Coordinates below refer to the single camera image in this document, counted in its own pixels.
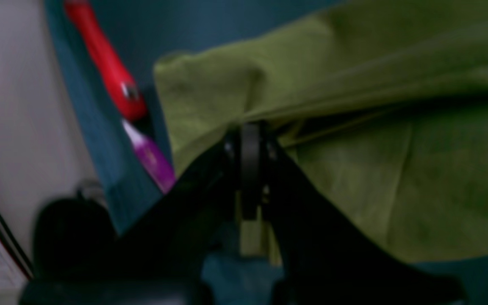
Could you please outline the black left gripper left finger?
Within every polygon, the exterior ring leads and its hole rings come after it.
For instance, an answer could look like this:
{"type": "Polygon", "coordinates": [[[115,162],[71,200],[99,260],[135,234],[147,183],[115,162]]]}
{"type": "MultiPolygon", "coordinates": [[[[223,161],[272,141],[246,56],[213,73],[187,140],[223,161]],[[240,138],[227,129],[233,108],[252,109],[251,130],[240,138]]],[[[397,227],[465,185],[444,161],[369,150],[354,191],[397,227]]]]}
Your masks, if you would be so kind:
{"type": "Polygon", "coordinates": [[[22,305],[228,305],[241,291],[212,268],[250,218],[250,126],[196,158],[131,228],[85,262],[26,285],[22,305]]]}

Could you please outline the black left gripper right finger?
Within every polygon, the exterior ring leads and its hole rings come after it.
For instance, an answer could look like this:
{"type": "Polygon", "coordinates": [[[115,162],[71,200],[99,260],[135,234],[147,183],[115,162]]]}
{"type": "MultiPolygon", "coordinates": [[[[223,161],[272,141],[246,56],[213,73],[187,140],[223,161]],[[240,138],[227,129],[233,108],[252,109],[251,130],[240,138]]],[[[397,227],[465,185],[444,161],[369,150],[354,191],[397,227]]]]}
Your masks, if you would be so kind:
{"type": "Polygon", "coordinates": [[[284,277],[272,305],[464,305],[459,280],[400,262],[317,191],[267,134],[250,126],[250,218],[271,224],[284,277]]]}

